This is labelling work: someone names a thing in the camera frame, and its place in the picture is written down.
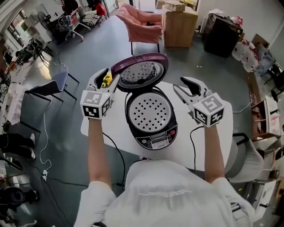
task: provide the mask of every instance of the person's arm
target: person's arm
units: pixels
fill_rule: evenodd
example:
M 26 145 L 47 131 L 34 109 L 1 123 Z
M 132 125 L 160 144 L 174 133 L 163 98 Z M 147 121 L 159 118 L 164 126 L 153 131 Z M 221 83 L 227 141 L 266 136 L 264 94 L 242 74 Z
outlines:
M 90 182 L 101 181 L 111 187 L 110 168 L 104 151 L 102 121 L 89 119 L 88 170 Z
M 225 167 L 220 147 L 216 125 L 204 127 L 205 132 L 205 180 L 212 183 L 214 180 L 225 177 Z

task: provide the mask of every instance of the white cable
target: white cable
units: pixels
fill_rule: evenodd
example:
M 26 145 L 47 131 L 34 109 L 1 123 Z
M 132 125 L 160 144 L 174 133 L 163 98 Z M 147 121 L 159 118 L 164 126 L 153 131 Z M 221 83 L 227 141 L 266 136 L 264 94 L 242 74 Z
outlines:
M 252 103 L 256 104 L 253 100 L 253 98 L 256 98 L 256 96 L 254 94 L 251 94 L 250 90 L 249 90 L 249 96 L 250 96 L 250 103 L 245 108 L 243 108 L 241 111 L 233 112 L 233 114 L 241 113 L 244 109 L 247 109 L 248 106 Z
M 41 153 L 46 149 L 47 144 L 48 144 L 48 134 L 47 134 L 47 132 L 46 132 L 46 127 L 45 127 L 45 112 L 47 111 L 47 109 L 50 107 L 51 104 L 52 104 L 52 97 L 51 97 L 51 101 L 50 101 L 49 105 L 47 106 L 47 108 L 45 109 L 44 114 L 43 114 L 44 130 L 45 130 L 45 133 L 46 133 L 46 136 L 47 136 L 47 141 L 46 141 L 45 147 L 44 147 L 44 148 L 40 151 L 40 153 L 39 153 L 39 159 L 40 159 L 41 164 L 46 164 L 48 161 L 49 161 L 49 163 L 50 163 L 50 167 L 48 167 L 48 168 L 46 169 L 46 171 L 49 170 L 49 169 L 52 167 L 52 164 L 51 164 L 51 161 L 50 161 L 49 159 L 47 159 L 45 162 L 43 162 L 43 161 L 41 160 Z
M 68 71 L 68 67 L 64 63 L 55 64 L 54 62 L 47 60 L 44 56 L 42 56 L 42 57 L 44 58 L 44 60 L 46 60 L 49 63 L 53 63 L 55 66 L 64 65 L 64 67 L 67 68 L 67 71 Z

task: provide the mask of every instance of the white box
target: white box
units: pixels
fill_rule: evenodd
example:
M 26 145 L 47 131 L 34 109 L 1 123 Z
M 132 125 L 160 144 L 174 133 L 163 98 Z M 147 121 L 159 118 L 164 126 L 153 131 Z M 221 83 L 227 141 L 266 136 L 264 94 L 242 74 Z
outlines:
M 223 100 L 217 93 L 214 93 L 205 99 L 193 104 L 194 119 L 200 121 L 207 127 L 218 123 L 224 116 Z

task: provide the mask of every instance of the pink chair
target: pink chair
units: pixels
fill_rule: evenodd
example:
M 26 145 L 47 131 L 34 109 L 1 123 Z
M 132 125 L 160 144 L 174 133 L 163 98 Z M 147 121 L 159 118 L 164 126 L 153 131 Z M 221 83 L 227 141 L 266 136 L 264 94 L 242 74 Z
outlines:
M 124 3 L 116 16 L 126 25 L 132 55 L 132 42 L 156 43 L 160 53 L 159 39 L 163 31 L 160 14 L 143 12 Z

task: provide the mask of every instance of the rice cooker lid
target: rice cooker lid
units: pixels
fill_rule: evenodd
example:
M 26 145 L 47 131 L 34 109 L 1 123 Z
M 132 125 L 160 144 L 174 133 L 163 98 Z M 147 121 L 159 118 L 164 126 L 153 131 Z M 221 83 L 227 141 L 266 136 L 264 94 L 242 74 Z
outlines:
M 149 53 L 133 56 L 112 66 L 112 75 L 120 74 L 118 88 L 123 92 L 133 92 L 158 84 L 168 69 L 165 54 Z

